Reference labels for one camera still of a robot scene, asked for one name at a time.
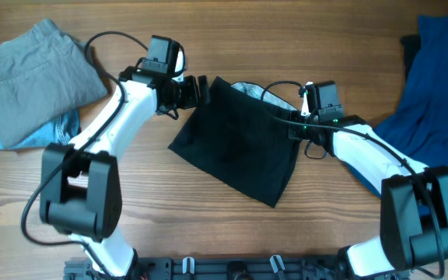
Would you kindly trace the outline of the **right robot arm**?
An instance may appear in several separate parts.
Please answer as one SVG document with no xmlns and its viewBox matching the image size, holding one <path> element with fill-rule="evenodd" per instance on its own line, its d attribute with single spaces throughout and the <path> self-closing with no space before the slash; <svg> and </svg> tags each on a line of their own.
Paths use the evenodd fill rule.
<svg viewBox="0 0 448 280">
<path fill-rule="evenodd" d="M 448 167 L 428 167 L 379 138 L 356 115 L 322 118 L 293 112 L 289 136 L 322 147 L 380 194 L 380 233 L 338 252 L 338 279 L 375 279 L 424 271 L 442 278 L 448 260 Z"/>
</svg>

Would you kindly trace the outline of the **black shorts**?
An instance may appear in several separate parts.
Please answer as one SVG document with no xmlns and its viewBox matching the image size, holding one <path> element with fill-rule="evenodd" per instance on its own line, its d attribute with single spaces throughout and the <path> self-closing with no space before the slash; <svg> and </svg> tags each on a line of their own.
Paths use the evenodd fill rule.
<svg viewBox="0 0 448 280">
<path fill-rule="evenodd" d="M 169 149 L 198 169 L 270 207 L 287 186 L 299 153 L 285 120 L 295 107 L 255 83 L 217 77 Z"/>
</svg>

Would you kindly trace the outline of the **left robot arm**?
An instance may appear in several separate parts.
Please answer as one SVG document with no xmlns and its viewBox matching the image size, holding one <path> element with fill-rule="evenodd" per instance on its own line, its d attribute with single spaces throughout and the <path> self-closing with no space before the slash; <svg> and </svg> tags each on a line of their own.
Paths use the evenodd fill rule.
<svg viewBox="0 0 448 280">
<path fill-rule="evenodd" d="M 117 224 L 122 212 L 118 162 L 141 126 L 154 114 L 177 118 L 179 109 L 207 104 L 206 76 L 156 73 L 128 67 L 101 114 L 67 145 L 50 144 L 41 166 L 40 218 L 67 244 L 89 257 L 84 276 L 143 279 L 136 250 Z"/>
</svg>

